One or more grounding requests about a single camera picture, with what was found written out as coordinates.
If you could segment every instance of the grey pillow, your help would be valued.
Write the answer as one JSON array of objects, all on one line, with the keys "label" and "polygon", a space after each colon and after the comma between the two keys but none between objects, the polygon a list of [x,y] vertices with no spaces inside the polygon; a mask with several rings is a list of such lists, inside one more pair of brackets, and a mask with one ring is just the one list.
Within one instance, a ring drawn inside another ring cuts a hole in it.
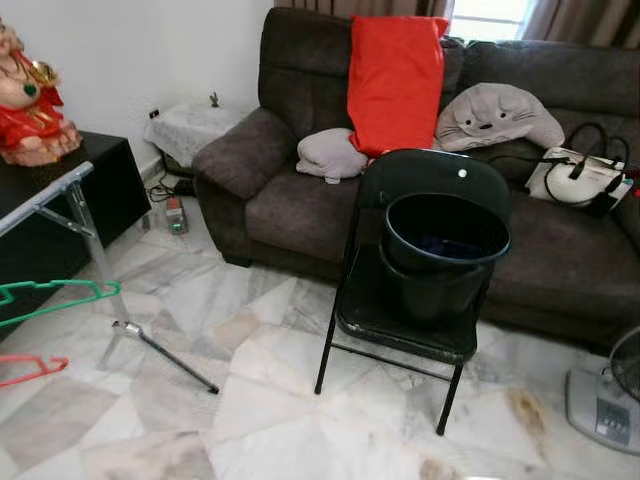
[{"label": "grey pillow", "polygon": [[478,83],[445,107],[436,126],[442,150],[460,151],[524,137],[544,148],[564,143],[564,132],[540,101],[513,85]]},{"label": "grey pillow", "polygon": [[368,159],[349,141],[352,133],[348,128],[331,128],[303,138],[298,143],[296,170],[332,184],[359,175]]}]

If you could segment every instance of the sofa backrest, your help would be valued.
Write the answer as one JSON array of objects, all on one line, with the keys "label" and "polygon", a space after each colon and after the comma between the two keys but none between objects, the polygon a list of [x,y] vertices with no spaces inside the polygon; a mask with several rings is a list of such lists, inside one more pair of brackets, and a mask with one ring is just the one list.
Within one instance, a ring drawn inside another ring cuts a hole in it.
[{"label": "sofa backrest", "polygon": [[[508,83],[533,93],[560,122],[565,134],[584,122],[598,122],[620,135],[639,160],[640,51],[566,43],[473,42],[465,50],[458,83],[462,91],[476,83]],[[581,150],[595,132],[585,131]]]},{"label": "sofa backrest", "polygon": [[[464,47],[443,39],[445,79],[440,108],[456,95]],[[276,113],[298,138],[351,128],[347,82],[351,22],[290,8],[269,11],[260,47],[260,105]]]}]

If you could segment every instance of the dark brown sofa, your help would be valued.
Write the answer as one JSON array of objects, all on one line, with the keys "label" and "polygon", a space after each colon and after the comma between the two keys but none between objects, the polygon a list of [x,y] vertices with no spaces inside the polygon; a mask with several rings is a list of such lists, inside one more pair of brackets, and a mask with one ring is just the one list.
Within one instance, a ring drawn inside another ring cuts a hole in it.
[{"label": "dark brown sofa", "polygon": [[[271,10],[260,55],[260,108],[194,162],[195,186],[227,261],[265,262],[337,278],[359,180],[328,185],[295,171],[298,140],[351,127],[347,114],[350,23],[310,12]],[[625,137],[638,165],[640,52],[545,42],[444,39],[441,107],[478,82],[529,90],[565,132],[586,121]],[[585,140],[583,148],[589,146]],[[540,157],[526,140],[466,152]],[[483,317],[610,347],[640,324],[640,211],[627,197],[603,220],[533,200],[523,184],[534,165],[494,165],[513,186],[513,248],[493,278]]]}]

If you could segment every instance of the red pillow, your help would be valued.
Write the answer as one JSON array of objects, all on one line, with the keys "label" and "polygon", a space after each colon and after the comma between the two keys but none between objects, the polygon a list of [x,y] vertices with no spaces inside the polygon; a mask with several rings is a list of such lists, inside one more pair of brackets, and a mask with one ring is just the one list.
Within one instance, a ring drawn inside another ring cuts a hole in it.
[{"label": "red pillow", "polygon": [[438,17],[353,17],[348,109],[350,140],[369,157],[430,148],[444,76]]}]

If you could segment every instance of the baseboard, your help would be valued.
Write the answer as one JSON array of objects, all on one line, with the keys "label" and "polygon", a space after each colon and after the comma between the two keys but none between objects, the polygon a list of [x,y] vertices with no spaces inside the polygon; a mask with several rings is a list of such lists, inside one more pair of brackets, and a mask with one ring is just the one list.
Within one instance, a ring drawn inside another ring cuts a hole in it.
[{"label": "baseboard", "polygon": [[154,160],[140,169],[140,177],[142,178],[142,182],[146,183],[154,175],[160,173],[162,169],[162,161],[160,155],[158,155]]}]

